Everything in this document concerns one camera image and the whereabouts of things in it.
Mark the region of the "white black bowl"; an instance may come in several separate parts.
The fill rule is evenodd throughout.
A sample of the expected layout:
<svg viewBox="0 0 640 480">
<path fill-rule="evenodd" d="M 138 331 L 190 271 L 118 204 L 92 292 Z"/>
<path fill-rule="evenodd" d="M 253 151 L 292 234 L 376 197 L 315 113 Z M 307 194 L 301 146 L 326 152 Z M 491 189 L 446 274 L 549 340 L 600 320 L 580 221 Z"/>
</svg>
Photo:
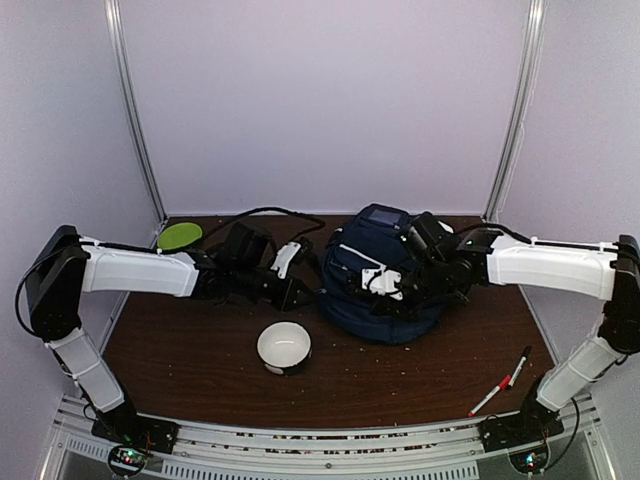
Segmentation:
<svg viewBox="0 0 640 480">
<path fill-rule="evenodd" d="M 276 322 L 266 327 L 256 342 L 257 354 L 265 369 L 275 375 L 295 375 L 309 364 L 311 336 L 295 322 Z"/>
</svg>

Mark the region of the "navy blue student backpack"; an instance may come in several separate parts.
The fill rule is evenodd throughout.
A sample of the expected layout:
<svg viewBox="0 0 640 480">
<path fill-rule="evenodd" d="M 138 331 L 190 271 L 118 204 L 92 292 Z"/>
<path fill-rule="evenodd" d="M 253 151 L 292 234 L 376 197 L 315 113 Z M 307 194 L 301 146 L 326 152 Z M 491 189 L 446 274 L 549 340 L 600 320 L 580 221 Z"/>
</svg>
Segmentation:
<svg viewBox="0 0 640 480">
<path fill-rule="evenodd" d="M 334 230 L 317 291 L 327 320 L 365 340 L 401 345 L 433 331 L 449 305 L 466 301 L 466 290 L 427 292 L 402 283 L 420 267 L 401 239 L 412 220 L 404 210 L 373 203 Z"/>
</svg>

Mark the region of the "red white marker pen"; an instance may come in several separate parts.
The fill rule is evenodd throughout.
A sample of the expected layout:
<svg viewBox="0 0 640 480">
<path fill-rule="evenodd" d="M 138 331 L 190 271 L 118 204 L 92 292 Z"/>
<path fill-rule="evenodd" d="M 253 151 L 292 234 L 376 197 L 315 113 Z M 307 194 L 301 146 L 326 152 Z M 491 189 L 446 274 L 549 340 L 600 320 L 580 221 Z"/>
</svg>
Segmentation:
<svg viewBox="0 0 640 480">
<path fill-rule="evenodd" d="M 511 375 L 506 375 L 495 387 L 493 387 L 468 413 L 468 417 L 474 417 L 490 400 L 499 392 L 506 389 L 511 381 Z"/>
</svg>

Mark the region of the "black white marker pen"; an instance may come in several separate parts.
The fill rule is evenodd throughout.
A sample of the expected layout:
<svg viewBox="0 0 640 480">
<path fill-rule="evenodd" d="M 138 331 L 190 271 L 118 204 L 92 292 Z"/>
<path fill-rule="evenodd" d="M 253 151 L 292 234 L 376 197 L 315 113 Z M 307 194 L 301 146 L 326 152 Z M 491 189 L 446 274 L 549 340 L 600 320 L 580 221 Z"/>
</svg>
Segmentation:
<svg viewBox="0 0 640 480">
<path fill-rule="evenodd" d="M 519 375 L 521 374 L 521 372 L 522 372 L 522 370 L 523 370 L 523 368 L 525 366 L 526 361 L 528 360 L 528 357 L 529 357 L 529 355 L 531 353 L 531 350 L 532 350 L 532 345 L 527 345 L 524 348 L 524 350 L 523 350 L 523 352 L 522 352 L 522 354 L 520 356 L 520 359 L 519 359 L 518 363 L 516 364 L 516 367 L 515 367 L 514 371 L 510 375 L 510 379 L 509 379 L 509 381 L 507 383 L 507 389 L 511 389 L 514 386 L 517 378 L 519 377 Z"/>
</svg>

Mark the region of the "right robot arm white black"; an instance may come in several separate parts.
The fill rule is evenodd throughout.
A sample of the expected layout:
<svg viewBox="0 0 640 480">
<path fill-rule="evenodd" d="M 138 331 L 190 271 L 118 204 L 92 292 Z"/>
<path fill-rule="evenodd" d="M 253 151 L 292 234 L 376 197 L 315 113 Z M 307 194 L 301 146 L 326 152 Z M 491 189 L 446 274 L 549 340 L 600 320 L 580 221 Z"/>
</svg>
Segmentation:
<svg viewBox="0 0 640 480">
<path fill-rule="evenodd" d="M 416 261 L 414 270 L 364 268 L 349 281 L 357 293 L 374 298 L 377 312 L 408 316 L 430 301 L 464 301 L 473 285 L 535 286 L 603 301 L 595 334 L 540 379 L 514 417 L 519 440 L 535 440 L 574 395 L 639 351 L 639 247 L 629 235 L 614 243 L 562 243 L 496 224 L 454 232 L 436 222 L 409 227 L 400 242 Z"/>
</svg>

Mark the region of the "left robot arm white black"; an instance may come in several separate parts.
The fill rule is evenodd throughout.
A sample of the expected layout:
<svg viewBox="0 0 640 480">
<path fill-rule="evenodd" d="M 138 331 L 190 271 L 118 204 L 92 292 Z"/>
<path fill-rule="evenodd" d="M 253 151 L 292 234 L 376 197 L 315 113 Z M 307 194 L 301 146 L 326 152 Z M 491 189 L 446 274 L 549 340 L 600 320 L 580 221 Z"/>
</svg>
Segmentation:
<svg viewBox="0 0 640 480">
<path fill-rule="evenodd" d="M 314 291 L 290 272 L 306 263 L 320 271 L 309 231 L 302 230 L 282 247 L 270 232 L 247 225 L 242 215 L 222 223 L 226 238 L 203 248 L 203 237 L 176 248 L 145 248 L 104 242 L 60 226 L 14 296 L 22 329 L 51 349 L 59 364 L 94 408 L 99 422 L 123 444 L 137 442 L 144 424 L 125 390 L 88 334 L 78 314 L 83 294 L 101 291 L 138 292 L 176 298 L 234 298 L 264 301 L 280 312 L 311 304 Z"/>
</svg>

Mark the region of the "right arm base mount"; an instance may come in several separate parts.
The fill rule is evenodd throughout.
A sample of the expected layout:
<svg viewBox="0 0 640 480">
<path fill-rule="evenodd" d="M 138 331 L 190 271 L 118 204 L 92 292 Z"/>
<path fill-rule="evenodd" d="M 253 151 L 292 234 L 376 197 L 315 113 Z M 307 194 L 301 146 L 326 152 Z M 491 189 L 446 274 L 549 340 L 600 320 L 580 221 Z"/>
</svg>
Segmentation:
<svg viewBox="0 0 640 480">
<path fill-rule="evenodd" d="M 564 432 L 559 413 L 536 400 L 541 383 L 541 379 L 533 383 L 517 413 L 491 415 L 478 425 L 484 451 L 509 450 L 511 466 L 521 474 L 545 472 L 553 464 L 549 440 Z"/>
</svg>

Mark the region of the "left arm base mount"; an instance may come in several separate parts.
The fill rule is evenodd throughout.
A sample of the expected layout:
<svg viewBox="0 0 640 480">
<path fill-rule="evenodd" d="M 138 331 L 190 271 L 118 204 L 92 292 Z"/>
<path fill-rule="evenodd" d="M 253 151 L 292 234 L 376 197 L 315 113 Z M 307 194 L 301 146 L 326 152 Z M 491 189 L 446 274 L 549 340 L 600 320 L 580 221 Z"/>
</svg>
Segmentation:
<svg viewBox="0 0 640 480">
<path fill-rule="evenodd" d="M 140 415 L 129 403 L 107 413 L 91 403 L 86 408 L 94 414 L 91 434 L 114 443 L 106 462 L 116 477 L 130 479 L 146 468 L 155 453 L 173 452 L 177 423 Z"/>
</svg>

